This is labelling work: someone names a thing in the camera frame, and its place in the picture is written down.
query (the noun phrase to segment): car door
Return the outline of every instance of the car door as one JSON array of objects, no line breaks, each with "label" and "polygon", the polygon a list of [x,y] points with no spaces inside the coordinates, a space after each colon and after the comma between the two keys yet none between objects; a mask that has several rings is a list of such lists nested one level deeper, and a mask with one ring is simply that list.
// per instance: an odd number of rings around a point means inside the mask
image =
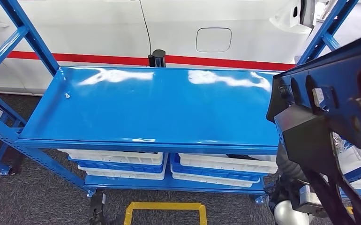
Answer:
[{"label": "car door", "polygon": [[[60,65],[99,66],[105,64],[96,56],[146,58],[150,53],[138,0],[21,0],[19,3],[52,53],[71,54],[66,55],[67,61],[59,61]],[[15,31],[1,6],[0,22],[9,25],[0,33],[1,45]],[[15,50],[32,51],[25,40]],[[84,62],[77,62],[80,57]],[[10,61],[8,66],[19,74],[28,91],[37,95],[45,91],[52,76],[42,62]]]},{"label": "car door", "polygon": [[27,93],[18,75],[11,71],[4,60],[0,64],[0,92],[1,93]]},{"label": "car door", "polygon": [[301,0],[141,0],[151,48],[168,55],[292,62],[311,32]]}]

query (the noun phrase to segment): storage bin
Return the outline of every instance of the storage bin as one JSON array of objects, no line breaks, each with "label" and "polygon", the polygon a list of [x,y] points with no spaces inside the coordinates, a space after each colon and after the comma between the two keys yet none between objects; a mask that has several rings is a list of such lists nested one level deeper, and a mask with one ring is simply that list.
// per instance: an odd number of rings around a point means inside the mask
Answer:
[{"label": "storage bin", "polygon": [[134,172],[145,172],[145,173],[161,173],[163,171],[164,161],[161,165],[145,165],[145,164],[131,164],[131,163],[114,163],[114,162],[102,162],[102,161],[89,161],[72,159],[68,157],[70,161],[76,162],[80,167],[83,168],[98,168],[108,170],[126,170]]},{"label": "storage bin", "polygon": [[238,187],[251,187],[258,183],[262,173],[247,173],[230,170],[210,169],[180,164],[180,157],[176,153],[171,153],[171,172],[174,179],[190,180],[197,182],[222,184]]},{"label": "storage bin", "polygon": [[163,162],[161,162],[163,164],[163,168],[160,173],[89,168],[89,167],[82,167],[80,165],[78,165],[78,169],[86,171],[86,173],[91,176],[163,180],[165,177],[165,168],[166,168],[166,164],[167,164],[167,159],[168,159],[168,157],[166,154],[165,157],[163,157]]},{"label": "storage bin", "polygon": [[186,154],[179,153],[180,164],[185,166],[212,169],[235,170],[255,173],[276,173],[277,164],[271,161],[229,158],[221,154]]},{"label": "storage bin", "polygon": [[78,149],[58,149],[63,151],[72,159],[104,161],[115,163],[132,163],[145,165],[161,165],[163,153],[125,152],[125,151],[105,151],[105,150],[78,150]]},{"label": "storage bin", "polygon": [[339,153],[338,160],[342,173],[348,173],[361,167],[361,150],[352,146]]}]

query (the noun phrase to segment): gray carpet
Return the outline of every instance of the gray carpet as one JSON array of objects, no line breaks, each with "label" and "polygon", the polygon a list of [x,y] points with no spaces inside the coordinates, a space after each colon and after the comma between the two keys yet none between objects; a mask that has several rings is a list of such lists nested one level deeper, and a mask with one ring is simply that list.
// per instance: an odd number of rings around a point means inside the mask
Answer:
[{"label": "gray carpet", "polygon": [[[39,97],[0,95],[23,117],[28,118]],[[69,170],[83,176],[67,155],[45,150]],[[0,176],[0,225],[87,225],[89,199],[86,194],[38,165],[8,149],[4,162],[17,171],[13,176]],[[132,201],[191,202],[206,206],[210,225],[272,225],[274,220],[266,205],[255,204],[248,195],[212,194],[176,191],[105,190],[106,215],[121,218]],[[133,225],[199,224],[196,211],[136,210]],[[328,219],[315,219],[312,224],[330,224]]]}]

